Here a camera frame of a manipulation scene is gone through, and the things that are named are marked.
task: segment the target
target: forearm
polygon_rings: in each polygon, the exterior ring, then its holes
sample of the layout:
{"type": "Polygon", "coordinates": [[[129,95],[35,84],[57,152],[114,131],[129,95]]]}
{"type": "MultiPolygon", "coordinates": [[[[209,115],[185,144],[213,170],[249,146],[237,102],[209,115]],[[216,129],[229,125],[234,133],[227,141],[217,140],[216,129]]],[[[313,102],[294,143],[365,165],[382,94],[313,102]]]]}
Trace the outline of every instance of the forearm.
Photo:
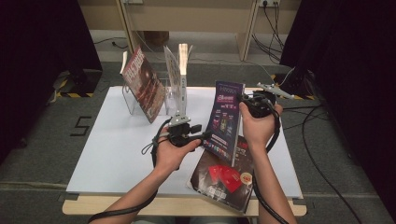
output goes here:
{"type": "MultiPolygon", "coordinates": [[[[145,179],[130,189],[126,194],[120,197],[116,202],[110,205],[106,211],[120,210],[138,206],[148,200],[152,194],[160,187],[160,185],[169,176],[168,173],[161,170],[153,170],[145,179]]],[[[96,219],[91,224],[100,223],[128,223],[130,224],[137,216],[139,211],[127,215],[114,217],[105,217],[96,219]]]]}
{"type": "MultiPolygon", "coordinates": [[[[296,223],[296,219],[291,211],[288,199],[277,180],[265,148],[255,147],[251,149],[251,151],[254,160],[254,173],[262,197],[282,218],[287,220],[289,223],[296,223]]],[[[259,206],[259,215],[260,223],[278,223],[278,221],[274,219],[261,204],[259,206]]]]}

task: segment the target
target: person's left hand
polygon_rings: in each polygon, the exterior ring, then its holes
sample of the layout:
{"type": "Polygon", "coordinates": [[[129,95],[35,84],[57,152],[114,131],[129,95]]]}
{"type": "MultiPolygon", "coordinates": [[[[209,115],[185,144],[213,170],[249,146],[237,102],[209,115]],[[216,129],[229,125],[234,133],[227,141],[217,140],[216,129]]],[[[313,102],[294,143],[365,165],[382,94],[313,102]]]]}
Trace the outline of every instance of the person's left hand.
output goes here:
{"type": "MultiPolygon", "coordinates": [[[[161,133],[166,133],[167,128],[163,128],[161,133]]],[[[184,147],[175,147],[167,140],[166,137],[161,137],[157,148],[157,161],[155,169],[166,172],[168,175],[172,174],[181,164],[184,157],[191,151],[195,150],[200,144],[201,140],[197,139],[191,141],[184,147]]]]}

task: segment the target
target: dark book cover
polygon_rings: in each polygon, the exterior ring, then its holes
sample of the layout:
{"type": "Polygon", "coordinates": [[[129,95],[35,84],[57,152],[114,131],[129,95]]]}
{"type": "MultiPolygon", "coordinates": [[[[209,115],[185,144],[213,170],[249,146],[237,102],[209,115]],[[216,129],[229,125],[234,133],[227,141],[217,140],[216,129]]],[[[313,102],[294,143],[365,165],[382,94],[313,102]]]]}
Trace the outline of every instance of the dark book cover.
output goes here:
{"type": "Polygon", "coordinates": [[[230,166],[234,166],[241,118],[236,95],[242,94],[244,89],[243,83],[216,81],[216,95],[206,128],[212,134],[203,144],[205,150],[214,153],[230,166]]]}
{"type": "Polygon", "coordinates": [[[122,77],[152,123],[163,106],[165,89],[140,47],[122,70],[122,77]]]}
{"type": "Polygon", "coordinates": [[[237,139],[234,167],[204,150],[188,187],[238,212],[246,213],[253,189],[253,159],[245,138],[238,136],[237,139]]]}

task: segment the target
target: hand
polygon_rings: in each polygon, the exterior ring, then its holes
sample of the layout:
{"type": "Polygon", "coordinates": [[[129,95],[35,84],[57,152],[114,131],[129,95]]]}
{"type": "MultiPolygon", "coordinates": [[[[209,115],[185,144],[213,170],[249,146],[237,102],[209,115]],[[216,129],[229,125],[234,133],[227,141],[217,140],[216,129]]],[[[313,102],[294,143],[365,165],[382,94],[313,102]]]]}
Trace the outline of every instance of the hand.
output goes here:
{"type": "MultiPolygon", "coordinates": [[[[268,115],[264,118],[256,119],[250,115],[248,106],[245,103],[239,104],[239,109],[242,114],[243,133],[247,139],[247,143],[251,148],[265,147],[275,130],[275,119],[273,115],[268,115]]],[[[281,105],[275,105],[275,110],[279,114],[282,113],[281,105]]]]}
{"type": "MultiPolygon", "coordinates": [[[[161,133],[166,133],[167,128],[163,128],[161,133]]],[[[155,169],[165,172],[166,175],[172,174],[181,164],[184,157],[191,151],[195,150],[201,140],[191,141],[184,147],[175,147],[166,137],[161,137],[158,142],[157,161],[155,169]]]]}

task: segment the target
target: white table surface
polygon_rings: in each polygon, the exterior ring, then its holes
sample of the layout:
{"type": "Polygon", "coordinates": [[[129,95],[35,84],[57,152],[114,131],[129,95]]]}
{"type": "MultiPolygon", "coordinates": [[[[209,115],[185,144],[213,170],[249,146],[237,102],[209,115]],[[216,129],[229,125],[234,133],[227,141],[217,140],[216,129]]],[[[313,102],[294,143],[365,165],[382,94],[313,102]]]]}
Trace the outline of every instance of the white table surface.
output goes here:
{"type": "MultiPolygon", "coordinates": [[[[151,142],[167,116],[164,108],[152,124],[144,115],[131,115],[122,95],[122,87],[111,87],[94,123],[66,191],[84,194],[122,194],[136,185],[152,170],[151,155],[141,149],[151,142]]],[[[191,125],[209,121],[214,88],[188,88],[187,115],[191,125]]],[[[189,153],[159,188],[159,194],[198,195],[186,187],[203,149],[189,153]]],[[[289,198],[301,198],[300,185],[291,161],[285,136],[281,131],[269,152],[280,185],[289,198]]]]}

